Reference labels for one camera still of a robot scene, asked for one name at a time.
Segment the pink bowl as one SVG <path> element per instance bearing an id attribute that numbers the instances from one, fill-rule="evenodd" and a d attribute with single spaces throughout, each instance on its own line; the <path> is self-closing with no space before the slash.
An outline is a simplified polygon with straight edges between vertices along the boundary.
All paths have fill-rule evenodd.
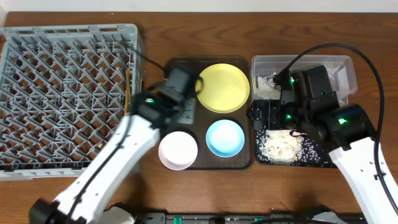
<path id="1" fill-rule="evenodd" d="M 159 144 L 159 159 L 171 170 L 184 170 L 196 160 L 198 144 L 194 137 L 183 131 L 166 135 Z"/>

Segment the yellow plate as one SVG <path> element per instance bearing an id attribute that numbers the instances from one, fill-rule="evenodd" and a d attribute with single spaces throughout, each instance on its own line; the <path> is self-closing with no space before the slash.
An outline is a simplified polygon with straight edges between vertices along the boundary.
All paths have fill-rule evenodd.
<path id="1" fill-rule="evenodd" d="M 196 82 L 199 102 L 216 113 L 231 113 L 240 109 L 249 98 L 247 76 L 234 65 L 217 63 L 205 68 Z"/>

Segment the blue bowl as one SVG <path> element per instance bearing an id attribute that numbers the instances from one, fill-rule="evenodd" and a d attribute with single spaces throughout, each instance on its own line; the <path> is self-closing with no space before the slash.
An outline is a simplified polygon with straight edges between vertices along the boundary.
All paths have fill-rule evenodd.
<path id="1" fill-rule="evenodd" d="M 233 157 L 243 148 L 245 135 L 242 127 L 234 121 L 222 119 L 214 122 L 206 132 L 206 144 L 218 157 Z"/>

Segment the wooden chopstick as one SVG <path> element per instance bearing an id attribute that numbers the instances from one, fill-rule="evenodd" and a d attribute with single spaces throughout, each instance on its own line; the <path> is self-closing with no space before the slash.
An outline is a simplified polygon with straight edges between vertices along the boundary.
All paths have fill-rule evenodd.
<path id="1" fill-rule="evenodd" d="M 131 81 L 130 81 L 130 69 L 127 68 L 126 70 L 126 101 L 130 99 L 131 95 Z"/>
<path id="2" fill-rule="evenodd" d="M 126 95 L 125 95 L 125 104 L 124 104 L 124 114 L 128 114 L 128 106 L 129 106 L 129 100 L 126 101 Z"/>

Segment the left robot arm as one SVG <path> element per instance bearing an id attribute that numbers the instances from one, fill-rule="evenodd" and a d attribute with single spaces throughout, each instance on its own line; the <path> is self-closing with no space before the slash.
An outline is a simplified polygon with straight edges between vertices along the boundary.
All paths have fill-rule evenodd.
<path id="1" fill-rule="evenodd" d="M 169 97 L 143 91 L 134 95 L 129 114 L 84 173 L 53 202 L 38 199 L 29 210 L 30 223 L 98 223 L 121 182 L 194 98 L 193 93 Z"/>

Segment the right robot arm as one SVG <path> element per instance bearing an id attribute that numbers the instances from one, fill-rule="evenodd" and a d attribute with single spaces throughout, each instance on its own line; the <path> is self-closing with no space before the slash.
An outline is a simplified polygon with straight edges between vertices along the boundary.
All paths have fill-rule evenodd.
<path id="1" fill-rule="evenodd" d="M 349 184 L 368 223 L 397 222 L 397 184 L 381 152 L 381 128 L 363 107 L 341 105 L 323 65 L 283 69 L 274 81 L 278 100 L 255 100 L 247 111 L 266 143 L 309 140 L 327 153 Z"/>

